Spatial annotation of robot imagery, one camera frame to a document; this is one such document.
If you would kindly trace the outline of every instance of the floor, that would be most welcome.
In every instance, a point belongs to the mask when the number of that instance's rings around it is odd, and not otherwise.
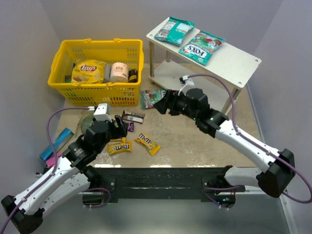
[[[184,64],[184,66],[195,73],[201,73],[201,69],[192,64]],[[142,73],[141,90],[160,88],[156,84],[150,84],[148,75],[149,65],[145,64]],[[71,104],[65,101],[64,106],[68,107]],[[238,126],[252,136],[259,138],[246,88],[240,93],[235,108]],[[151,140],[161,145],[161,149],[155,156],[150,156],[144,147],[133,141],[131,153],[119,153],[109,156],[105,147],[91,165],[95,167],[254,166],[251,161],[232,147],[211,138],[209,135],[203,134],[196,128],[194,121],[185,116],[160,115],[155,109],[142,110],[140,105],[136,107],[112,107],[111,116],[121,115],[123,110],[145,114],[143,124],[135,123],[135,131],[128,134],[127,140],[133,140],[141,132],[144,132]],[[63,112],[56,135],[58,136],[65,127],[75,132],[79,119],[86,114],[85,111],[77,110]],[[232,111],[228,113],[228,116],[232,118]]]

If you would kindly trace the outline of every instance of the laundry basket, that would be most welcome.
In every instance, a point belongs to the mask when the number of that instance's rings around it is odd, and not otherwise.
[[[137,69],[137,83],[81,84],[65,83],[78,59],[96,59],[112,65],[123,62]],[[93,106],[107,102],[113,106],[136,106],[144,64],[143,42],[138,39],[64,40],[51,66],[48,84],[75,106]]]

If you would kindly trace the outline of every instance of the shelf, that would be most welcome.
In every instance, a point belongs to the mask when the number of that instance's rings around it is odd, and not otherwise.
[[[179,78],[184,75],[194,74],[192,71],[181,66],[180,64],[170,61],[163,61],[154,71],[154,77],[150,78],[153,82],[165,89],[180,90],[182,85]],[[203,77],[193,78],[195,88],[200,88],[207,95],[209,104],[212,108],[221,111],[229,95],[225,89],[211,83]],[[185,93],[187,90],[194,88],[187,86],[183,89]]]
[[[172,45],[154,38],[155,34],[162,28],[168,19],[169,18],[159,24],[151,32],[149,32],[146,35],[147,39],[155,45],[163,47],[165,50],[183,58],[184,60],[196,64],[210,73],[227,80],[237,89],[242,89],[245,87],[248,80],[251,78],[261,63],[261,59],[250,55],[247,52],[244,52],[228,43],[224,43],[216,52],[214,52],[207,65],[201,65],[194,60],[179,54],[180,48],[187,44],[200,31],[199,29],[194,28],[192,31],[190,31],[186,35],[181,46]]]

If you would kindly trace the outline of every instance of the pink object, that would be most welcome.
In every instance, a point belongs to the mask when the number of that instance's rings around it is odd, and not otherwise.
[[[62,155],[63,155],[63,153],[58,154],[58,158],[60,158]],[[55,164],[54,155],[52,155],[52,157],[50,157],[48,160],[46,160],[46,163],[47,163],[47,167],[48,167],[48,168],[53,167],[54,164]]]

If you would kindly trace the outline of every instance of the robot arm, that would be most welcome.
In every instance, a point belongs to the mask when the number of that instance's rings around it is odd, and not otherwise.
[[[225,167],[221,175],[223,179],[212,181],[207,187],[227,188],[233,185],[250,185],[261,188],[272,197],[279,197],[295,176],[294,171],[270,155],[272,153],[294,166],[291,151],[285,149],[281,152],[260,142],[240,128],[238,132],[235,131],[232,120],[210,108],[208,98],[201,89],[190,89],[186,94],[167,90],[163,99],[154,104],[154,108],[161,114],[165,114],[169,109],[169,114],[172,116],[183,114],[192,118],[202,132],[231,145],[258,167]]]
[[[51,168],[25,191],[15,197],[8,195],[1,201],[8,215],[22,201],[11,218],[21,234],[32,233],[42,223],[42,218],[55,207],[77,193],[87,190],[90,182],[98,178],[94,168],[87,165],[96,159],[111,139],[127,136],[128,125],[120,116],[115,116],[116,120],[111,120],[108,104],[100,104],[94,118],[94,123],[87,129],[85,135],[81,135],[63,152],[63,156],[55,165],[58,168],[54,174]],[[25,198],[29,191],[49,176],[46,183]]]

